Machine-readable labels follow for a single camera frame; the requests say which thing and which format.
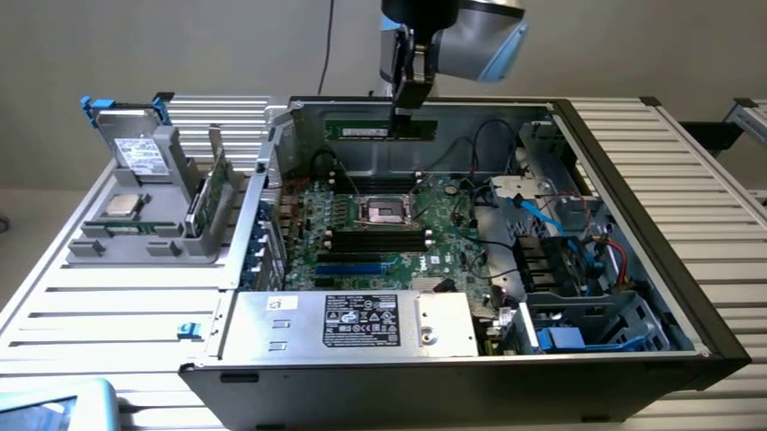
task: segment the motherboard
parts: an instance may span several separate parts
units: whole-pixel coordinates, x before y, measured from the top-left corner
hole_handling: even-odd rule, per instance
[[[462,183],[448,175],[288,183],[285,290],[454,289],[486,302],[482,248],[457,232],[476,237]]]

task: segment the metal rail table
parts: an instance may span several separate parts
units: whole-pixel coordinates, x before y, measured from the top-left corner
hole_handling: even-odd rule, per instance
[[[639,99],[572,99],[572,104],[753,364],[708,391],[669,394],[621,424],[509,429],[764,429],[764,208],[661,107],[645,106]],[[210,162],[206,125],[220,123],[234,169],[249,171],[269,112],[282,108],[260,97],[176,96],[169,113],[186,155],[200,164]],[[209,324],[218,300],[225,299],[217,285],[229,240],[210,265],[69,268],[65,244],[104,198],[109,172],[110,166],[0,313],[0,392],[97,375],[117,390],[124,429],[220,430],[216,417],[176,376],[178,364],[201,354],[205,342],[176,339],[176,327],[186,321]]]

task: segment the warning label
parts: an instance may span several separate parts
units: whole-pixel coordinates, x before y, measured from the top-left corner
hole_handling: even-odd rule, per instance
[[[154,139],[114,139],[114,144],[136,175],[168,175]]]
[[[398,346],[396,295],[328,295],[322,343],[328,347]]]

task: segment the robotic arm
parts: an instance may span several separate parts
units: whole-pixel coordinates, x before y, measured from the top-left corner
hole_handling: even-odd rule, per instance
[[[420,108],[437,73],[485,83],[502,79],[526,23],[517,0],[382,0],[381,12],[390,133]]]

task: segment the white wall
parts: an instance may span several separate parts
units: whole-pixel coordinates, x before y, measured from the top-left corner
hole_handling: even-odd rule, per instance
[[[325,93],[377,84],[376,0],[337,0]],[[106,160],[81,95],[310,94],[326,0],[5,0],[0,3],[0,186],[85,188]],[[767,1],[526,0],[532,31],[502,84],[442,94],[655,95],[719,119],[767,95]]]

